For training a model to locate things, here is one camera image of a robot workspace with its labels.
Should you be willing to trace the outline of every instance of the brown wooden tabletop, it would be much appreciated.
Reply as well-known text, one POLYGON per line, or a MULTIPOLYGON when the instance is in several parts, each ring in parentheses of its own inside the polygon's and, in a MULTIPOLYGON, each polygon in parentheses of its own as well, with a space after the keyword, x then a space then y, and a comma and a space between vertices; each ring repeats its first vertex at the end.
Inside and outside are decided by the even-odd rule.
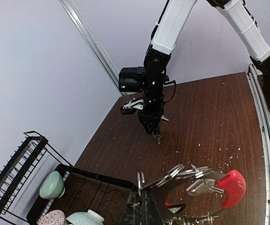
MULTIPOLYGON (((165 88, 169 98, 173 87, 165 88)), ((121 116, 121 97, 95 133, 76 167, 136 182, 143 171, 153 181, 179 163, 211 166, 216 171, 239 170, 247 192, 239 205, 222 211, 216 225, 261 225, 265 217, 265 172, 262 140, 253 96, 245 73, 183 83, 165 106, 161 145, 147 135, 137 115, 121 116)), ((224 195, 193 198, 186 187, 167 197, 185 203, 186 215, 201 216, 220 209, 224 195)))

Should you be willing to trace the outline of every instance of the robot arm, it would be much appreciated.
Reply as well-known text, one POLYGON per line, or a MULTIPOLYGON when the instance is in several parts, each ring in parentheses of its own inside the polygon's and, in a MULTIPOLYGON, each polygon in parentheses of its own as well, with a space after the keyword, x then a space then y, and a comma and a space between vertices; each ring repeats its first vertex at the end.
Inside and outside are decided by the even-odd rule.
MULTIPOLYGON (((242 0, 207 0, 233 26, 250 54, 252 62, 263 73, 263 91, 270 108, 270 47, 263 39, 255 19, 242 0)), ((166 66, 177 39, 197 0, 168 0, 152 33, 144 67, 122 69, 120 91, 143 91, 143 109, 138 118, 148 134, 161 136, 159 122, 164 111, 163 85, 169 81, 166 66)))

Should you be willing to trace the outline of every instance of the red plastic handle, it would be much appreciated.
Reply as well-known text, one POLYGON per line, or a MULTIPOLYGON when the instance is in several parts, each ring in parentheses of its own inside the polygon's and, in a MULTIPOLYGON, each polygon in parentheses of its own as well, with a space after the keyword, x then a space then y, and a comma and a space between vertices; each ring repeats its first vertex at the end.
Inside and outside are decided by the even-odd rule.
POLYGON ((242 200, 247 189, 244 177, 237 170, 230 171, 225 178, 217 182, 217 186, 225 190, 227 194, 222 204, 224 209, 237 205, 242 200))

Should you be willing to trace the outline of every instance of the black dish rack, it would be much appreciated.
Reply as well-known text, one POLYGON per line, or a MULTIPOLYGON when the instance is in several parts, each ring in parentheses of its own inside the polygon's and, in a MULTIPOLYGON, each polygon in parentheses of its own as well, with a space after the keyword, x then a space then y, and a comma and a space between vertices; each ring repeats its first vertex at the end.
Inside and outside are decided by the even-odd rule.
POLYGON ((0 172, 0 219, 12 225, 16 223, 11 218, 36 225, 51 210, 62 210, 69 216, 76 211, 91 209, 105 218, 106 225, 116 224, 128 195, 135 187, 132 182, 77 169, 38 132, 24 134, 25 140, 0 172), (11 206, 26 183, 38 176, 34 171, 40 163, 46 163, 44 158, 48 156, 57 163, 54 170, 62 175, 65 194, 55 200, 42 199, 37 194, 24 219, 14 213, 11 206))

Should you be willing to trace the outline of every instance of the light green bowl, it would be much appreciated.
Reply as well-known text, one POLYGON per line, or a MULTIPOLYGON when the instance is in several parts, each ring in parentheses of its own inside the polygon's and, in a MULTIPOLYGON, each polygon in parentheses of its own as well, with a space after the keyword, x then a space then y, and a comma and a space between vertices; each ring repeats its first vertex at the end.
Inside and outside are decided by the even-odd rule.
POLYGON ((44 199, 55 199, 61 198, 64 195, 64 192, 63 179, 58 171, 54 171, 42 182, 39 196, 44 199))

